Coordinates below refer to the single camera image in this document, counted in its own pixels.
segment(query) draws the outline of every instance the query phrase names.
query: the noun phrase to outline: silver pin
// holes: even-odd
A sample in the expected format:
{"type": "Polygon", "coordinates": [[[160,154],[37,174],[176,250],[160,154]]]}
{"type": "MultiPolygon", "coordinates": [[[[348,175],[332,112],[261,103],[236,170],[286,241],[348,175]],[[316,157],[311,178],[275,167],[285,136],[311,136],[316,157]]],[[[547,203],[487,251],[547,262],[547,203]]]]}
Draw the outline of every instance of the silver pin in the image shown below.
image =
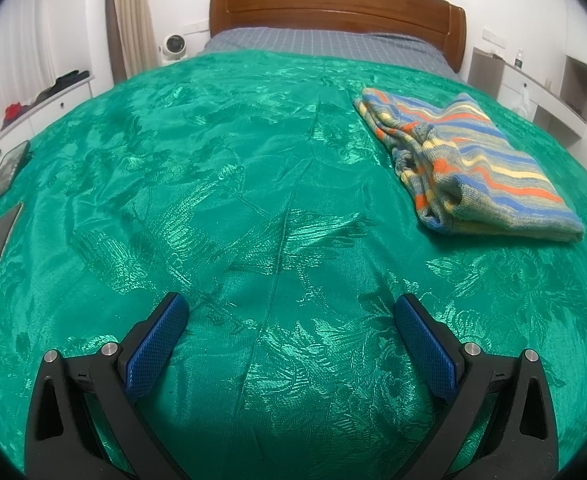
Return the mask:
{"type": "Polygon", "coordinates": [[[105,343],[102,348],[100,349],[101,354],[103,355],[113,355],[118,351],[118,343],[109,342],[105,343]]]}
{"type": "Polygon", "coordinates": [[[48,350],[47,352],[45,352],[45,355],[43,355],[45,363],[51,363],[55,361],[57,357],[58,352],[56,350],[48,350]]]}
{"type": "Polygon", "coordinates": [[[532,363],[536,362],[539,358],[538,352],[535,350],[531,350],[530,348],[525,350],[525,357],[529,359],[532,363]]]}
{"type": "Polygon", "coordinates": [[[465,343],[464,351],[469,355],[478,355],[480,352],[482,352],[482,348],[480,348],[480,346],[478,346],[476,343],[469,342],[465,343]]]}

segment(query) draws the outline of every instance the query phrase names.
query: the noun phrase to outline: wooden headboard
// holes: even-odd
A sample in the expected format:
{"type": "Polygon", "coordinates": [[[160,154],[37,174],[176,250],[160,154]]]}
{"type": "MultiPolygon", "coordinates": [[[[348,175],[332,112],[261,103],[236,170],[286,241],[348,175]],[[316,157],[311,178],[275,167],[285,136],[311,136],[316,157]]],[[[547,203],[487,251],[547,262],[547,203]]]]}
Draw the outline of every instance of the wooden headboard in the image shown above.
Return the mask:
{"type": "Polygon", "coordinates": [[[464,56],[464,9],[444,0],[211,0],[212,37],[236,27],[398,32],[436,46],[458,72],[464,56]]]}

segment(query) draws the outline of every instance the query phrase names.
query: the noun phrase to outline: striped knit blanket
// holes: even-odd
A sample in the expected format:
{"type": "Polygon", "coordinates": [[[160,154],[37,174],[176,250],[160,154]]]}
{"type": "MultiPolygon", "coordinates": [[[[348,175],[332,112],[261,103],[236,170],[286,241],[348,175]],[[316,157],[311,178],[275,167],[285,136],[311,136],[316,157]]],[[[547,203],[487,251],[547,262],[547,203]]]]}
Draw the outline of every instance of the striped knit blanket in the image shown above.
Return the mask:
{"type": "Polygon", "coordinates": [[[514,150],[469,95],[440,109],[365,88],[353,105],[391,152],[427,227],[444,234],[582,240],[580,218],[536,161],[514,150]]]}

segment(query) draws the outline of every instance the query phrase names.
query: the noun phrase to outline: red cloth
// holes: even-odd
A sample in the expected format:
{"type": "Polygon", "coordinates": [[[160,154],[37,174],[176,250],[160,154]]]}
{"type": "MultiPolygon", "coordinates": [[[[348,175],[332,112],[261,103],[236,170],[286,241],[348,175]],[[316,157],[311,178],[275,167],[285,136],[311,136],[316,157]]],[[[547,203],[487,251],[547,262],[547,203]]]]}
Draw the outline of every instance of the red cloth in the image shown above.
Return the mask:
{"type": "Polygon", "coordinates": [[[20,103],[14,103],[13,105],[9,105],[5,108],[5,120],[11,121],[15,119],[20,112],[22,105],[20,103]]]}

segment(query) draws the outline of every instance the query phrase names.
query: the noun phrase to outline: mattress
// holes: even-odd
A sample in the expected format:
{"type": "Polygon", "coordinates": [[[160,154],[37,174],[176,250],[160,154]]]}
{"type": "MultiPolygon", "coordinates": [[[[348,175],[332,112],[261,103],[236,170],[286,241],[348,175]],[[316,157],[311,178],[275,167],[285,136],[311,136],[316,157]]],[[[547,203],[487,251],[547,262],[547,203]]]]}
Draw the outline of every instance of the mattress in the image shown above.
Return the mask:
{"type": "Polygon", "coordinates": [[[424,70],[462,82],[435,46],[404,34],[357,34],[337,30],[270,27],[232,28],[211,38],[203,54],[234,52],[245,48],[387,63],[424,70]]]}
{"type": "Polygon", "coordinates": [[[587,232],[566,244],[422,227],[353,110],[371,86],[439,107],[468,92],[587,228],[587,172],[455,81],[259,50],[143,73],[36,136],[0,199],[0,216],[25,204],[0,263],[0,446],[17,465],[43,353],[121,340],[169,290],[189,301],[187,330],[137,406],[194,480],[392,478],[438,413],[393,325],[407,292],[462,341],[536,349],[561,463],[576,452],[587,232]]]}

